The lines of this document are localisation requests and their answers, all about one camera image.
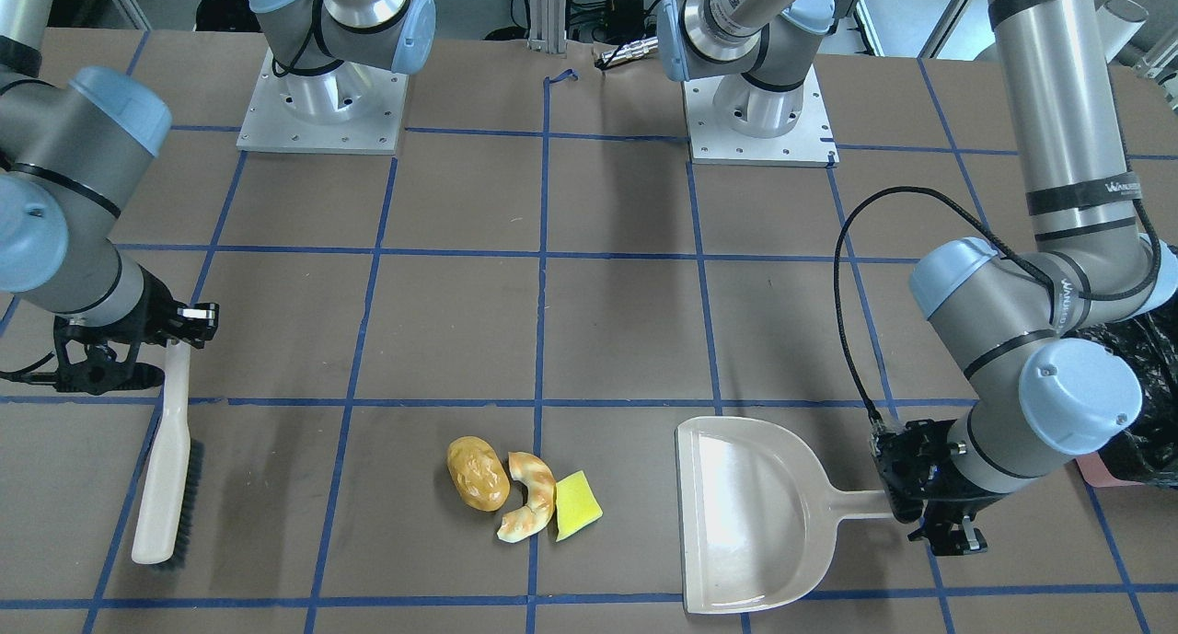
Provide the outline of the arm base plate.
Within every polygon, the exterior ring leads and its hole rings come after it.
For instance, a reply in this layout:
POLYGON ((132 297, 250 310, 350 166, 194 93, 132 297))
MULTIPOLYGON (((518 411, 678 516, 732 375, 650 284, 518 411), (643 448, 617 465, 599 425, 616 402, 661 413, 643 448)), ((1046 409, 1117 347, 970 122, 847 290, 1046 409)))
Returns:
POLYGON ((800 87, 757 88, 743 75, 682 84, 691 160, 699 165, 833 167, 836 138, 813 66, 800 87))
POLYGON ((274 74, 262 60, 237 147, 287 156, 393 156, 410 77, 343 62, 324 75, 274 74))

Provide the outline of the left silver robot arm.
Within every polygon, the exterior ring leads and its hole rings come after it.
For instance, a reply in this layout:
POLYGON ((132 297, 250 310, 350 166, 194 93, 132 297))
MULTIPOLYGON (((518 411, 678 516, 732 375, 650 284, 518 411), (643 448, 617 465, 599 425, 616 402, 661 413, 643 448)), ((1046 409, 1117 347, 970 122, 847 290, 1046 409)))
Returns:
MULTIPOLYGON (((851 383, 872 425, 884 515, 916 524, 909 537, 938 556, 984 553, 977 513, 1071 458, 1106 445, 1139 415, 1127 362, 1076 337, 1124 322, 1174 293, 1174 255, 1145 210, 1103 55, 1096 0, 988 0, 1034 251, 1020 253, 947 194, 920 194, 975 235, 935 247, 909 273, 909 293, 977 404, 955 421, 896 429, 872 403, 851 352, 841 299, 855 207, 832 251, 832 321, 851 383)), ((657 40, 666 75, 691 93, 716 80, 712 118, 753 141, 790 136, 826 103, 819 42, 833 0, 664 0, 657 40)))

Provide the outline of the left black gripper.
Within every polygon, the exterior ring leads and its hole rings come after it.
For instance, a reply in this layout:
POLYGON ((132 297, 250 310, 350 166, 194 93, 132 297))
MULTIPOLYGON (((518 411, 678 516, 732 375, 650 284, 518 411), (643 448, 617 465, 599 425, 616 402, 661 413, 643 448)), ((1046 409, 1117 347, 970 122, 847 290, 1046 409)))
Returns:
POLYGON ((925 542, 934 556, 988 552, 977 513, 1002 496, 969 482, 953 460, 966 445, 951 441, 953 421, 908 421, 896 429, 872 420, 872 458, 891 511, 900 524, 920 522, 909 542, 925 542))

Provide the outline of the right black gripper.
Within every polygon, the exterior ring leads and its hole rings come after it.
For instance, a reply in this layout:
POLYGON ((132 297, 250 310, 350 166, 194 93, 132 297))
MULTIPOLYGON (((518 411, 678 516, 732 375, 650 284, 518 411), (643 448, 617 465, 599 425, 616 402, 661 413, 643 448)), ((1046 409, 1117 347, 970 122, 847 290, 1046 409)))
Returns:
POLYGON ((58 392, 104 395, 163 387, 161 366, 138 361, 143 344, 181 341, 203 348, 219 328, 220 306, 181 306, 168 288, 140 266, 121 266, 117 286, 84 317, 54 322, 58 392))

